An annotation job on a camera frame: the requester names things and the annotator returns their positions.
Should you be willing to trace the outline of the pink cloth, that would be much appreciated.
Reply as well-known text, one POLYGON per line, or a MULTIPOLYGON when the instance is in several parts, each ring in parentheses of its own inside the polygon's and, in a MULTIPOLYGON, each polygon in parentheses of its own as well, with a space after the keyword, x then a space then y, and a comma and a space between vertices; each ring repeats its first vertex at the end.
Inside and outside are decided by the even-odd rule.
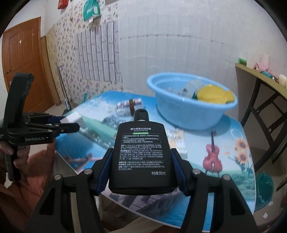
POLYGON ((253 69, 259 72, 269 72, 269 66, 263 62, 255 63, 253 69))

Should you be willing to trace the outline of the frosted plastic container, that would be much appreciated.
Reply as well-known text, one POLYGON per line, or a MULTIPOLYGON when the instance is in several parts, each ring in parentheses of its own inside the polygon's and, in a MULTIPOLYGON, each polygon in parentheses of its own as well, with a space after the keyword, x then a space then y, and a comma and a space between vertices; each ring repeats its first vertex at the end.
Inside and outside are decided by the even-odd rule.
POLYGON ((193 79, 190 80, 178 94, 185 98, 197 99, 197 91, 202 87, 204 87, 202 80, 193 79))

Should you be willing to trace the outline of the brown wooden door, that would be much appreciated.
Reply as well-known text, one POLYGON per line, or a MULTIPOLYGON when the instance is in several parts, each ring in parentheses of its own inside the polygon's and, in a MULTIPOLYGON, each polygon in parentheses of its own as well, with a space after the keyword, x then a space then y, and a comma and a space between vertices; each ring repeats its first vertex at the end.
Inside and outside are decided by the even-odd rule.
POLYGON ((54 105, 40 51, 40 23, 37 17, 20 23, 3 34, 2 64, 6 89, 16 73, 34 76, 24 112, 43 113, 54 105))

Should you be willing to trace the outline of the teal tube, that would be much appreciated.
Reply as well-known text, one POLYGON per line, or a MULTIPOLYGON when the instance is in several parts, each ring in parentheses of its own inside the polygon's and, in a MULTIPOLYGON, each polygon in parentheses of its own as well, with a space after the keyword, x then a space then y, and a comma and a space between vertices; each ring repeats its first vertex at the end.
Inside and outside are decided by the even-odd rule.
POLYGON ((265 76, 267 76, 267 77, 273 79, 273 75, 270 74, 270 73, 268 73, 268 72, 266 72, 266 71, 261 71, 261 74, 263 74, 263 75, 265 75, 265 76))

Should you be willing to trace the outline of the red wall box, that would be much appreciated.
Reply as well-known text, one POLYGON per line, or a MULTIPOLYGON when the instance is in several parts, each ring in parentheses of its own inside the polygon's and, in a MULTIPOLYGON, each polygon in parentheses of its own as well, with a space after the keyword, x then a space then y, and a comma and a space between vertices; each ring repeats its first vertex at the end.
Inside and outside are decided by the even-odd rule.
POLYGON ((59 0, 58 1, 58 9, 65 9, 69 4, 69 0, 59 0))

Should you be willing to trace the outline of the white soap box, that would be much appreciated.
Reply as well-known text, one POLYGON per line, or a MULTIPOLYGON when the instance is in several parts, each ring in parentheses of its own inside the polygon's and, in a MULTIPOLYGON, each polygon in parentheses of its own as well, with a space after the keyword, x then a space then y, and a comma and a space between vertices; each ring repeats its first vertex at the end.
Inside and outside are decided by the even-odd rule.
POLYGON ((182 159, 187 159, 188 153, 184 140, 184 131, 178 129, 166 130, 170 148, 175 148, 182 159))

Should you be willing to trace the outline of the teal waste bin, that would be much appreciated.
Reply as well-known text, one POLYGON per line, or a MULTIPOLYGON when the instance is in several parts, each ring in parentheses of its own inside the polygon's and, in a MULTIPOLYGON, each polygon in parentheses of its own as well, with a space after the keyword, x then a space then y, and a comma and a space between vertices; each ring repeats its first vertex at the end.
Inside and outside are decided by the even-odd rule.
POLYGON ((269 205, 273 198, 274 184, 272 177, 266 172, 256 174, 255 212, 269 205))

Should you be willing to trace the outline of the yellow mesh bag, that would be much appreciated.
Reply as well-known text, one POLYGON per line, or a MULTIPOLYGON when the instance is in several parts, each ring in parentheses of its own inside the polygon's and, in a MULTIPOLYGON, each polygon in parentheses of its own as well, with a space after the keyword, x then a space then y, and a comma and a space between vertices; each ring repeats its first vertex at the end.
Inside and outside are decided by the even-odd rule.
POLYGON ((230 90, 209 84, 197 91, 197 99, 207 103, 227 104, 234 102, 235 96, 230 90))

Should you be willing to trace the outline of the black lotion bottle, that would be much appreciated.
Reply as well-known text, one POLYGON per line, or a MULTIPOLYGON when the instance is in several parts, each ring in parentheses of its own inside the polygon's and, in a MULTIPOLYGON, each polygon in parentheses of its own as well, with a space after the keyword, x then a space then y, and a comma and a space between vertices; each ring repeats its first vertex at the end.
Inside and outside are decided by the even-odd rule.
POLYGON ((171 151, 162 124, 138 109, 134 119, 119 125, 113 148, 109 189, 122 195, 148 196, 177 187, 171 151))

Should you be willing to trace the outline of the banded floss pick box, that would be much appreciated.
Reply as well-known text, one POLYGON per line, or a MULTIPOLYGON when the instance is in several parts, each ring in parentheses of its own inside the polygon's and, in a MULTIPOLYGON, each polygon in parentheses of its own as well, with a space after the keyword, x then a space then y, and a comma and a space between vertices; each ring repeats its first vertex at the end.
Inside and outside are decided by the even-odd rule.
POLYGON ((138 109, 143 108, 143 100, 141 98, 128 99, 117 103, 116 115, 119 117, 134 116, 138 109))

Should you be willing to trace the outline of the green hanging bag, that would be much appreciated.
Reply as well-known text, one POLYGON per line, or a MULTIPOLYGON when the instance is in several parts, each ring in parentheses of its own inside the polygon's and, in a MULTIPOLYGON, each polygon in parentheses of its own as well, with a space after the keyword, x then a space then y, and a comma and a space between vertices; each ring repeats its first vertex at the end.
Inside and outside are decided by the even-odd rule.
POLYGON ((92 23, 94 19, 100 17, 100 7, 97 0, 87 0, 83 7, 83 20, 92 23))

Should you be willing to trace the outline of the white power adapter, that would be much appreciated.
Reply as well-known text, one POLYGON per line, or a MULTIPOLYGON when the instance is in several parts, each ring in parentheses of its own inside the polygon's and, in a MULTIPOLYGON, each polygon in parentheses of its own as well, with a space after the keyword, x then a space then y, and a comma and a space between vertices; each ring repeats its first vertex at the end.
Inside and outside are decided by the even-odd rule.
POLYGON ((71 112, 63 119, 60 120, 61 123, 78 123, 81 128, 85 127, 85 122, 82 116, 78 112, 71 112))

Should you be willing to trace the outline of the cream bread bun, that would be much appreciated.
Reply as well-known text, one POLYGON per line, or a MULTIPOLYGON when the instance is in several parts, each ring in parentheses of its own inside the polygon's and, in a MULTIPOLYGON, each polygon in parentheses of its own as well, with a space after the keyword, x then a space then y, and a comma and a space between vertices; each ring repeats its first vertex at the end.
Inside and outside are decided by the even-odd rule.
POLYGON ((286 88, 287 86, 287 77, 283 74, 280 74, 278 76, 278 83, 283 86, 284 88, 286 88))

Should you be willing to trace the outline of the green small box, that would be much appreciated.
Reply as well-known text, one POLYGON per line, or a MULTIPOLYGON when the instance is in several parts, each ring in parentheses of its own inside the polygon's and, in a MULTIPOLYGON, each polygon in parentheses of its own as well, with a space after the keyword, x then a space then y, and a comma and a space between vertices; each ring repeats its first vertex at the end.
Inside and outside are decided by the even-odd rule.
POLYGON ((243 59, 243 58, 239 58, 239 59, 238 59, 238 63, 241 64, 241 65, 243 65, 243 66, 246 66, 246 65, 247 65, 247 61, 246 61, 245 59, 243 59))

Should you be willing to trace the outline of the grey dustpan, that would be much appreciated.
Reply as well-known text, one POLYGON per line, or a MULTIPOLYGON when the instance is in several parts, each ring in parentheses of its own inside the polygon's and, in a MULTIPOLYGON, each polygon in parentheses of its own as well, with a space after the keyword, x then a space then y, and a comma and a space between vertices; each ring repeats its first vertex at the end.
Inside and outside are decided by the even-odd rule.
POLYGON ((61 71, 60 71, 60 67, 59 66, 57 67, 57 73, 58 73, 61 89, 62 89, 63 96, 64 96, 64 102, 65 102, 65 105, 66 105, 66 109, 63 112, 63 115, 65 115, 66 113, 68 113, 72 109, 72 107, 70 105, 70 100, 68 98, 68 95, 67 95, 67 92, 66 92, 66 89, 65 89, 65 86, 64 86, 64 82, 63 82, 63 79, 62 79, 62 76, 61 76, 61 71))

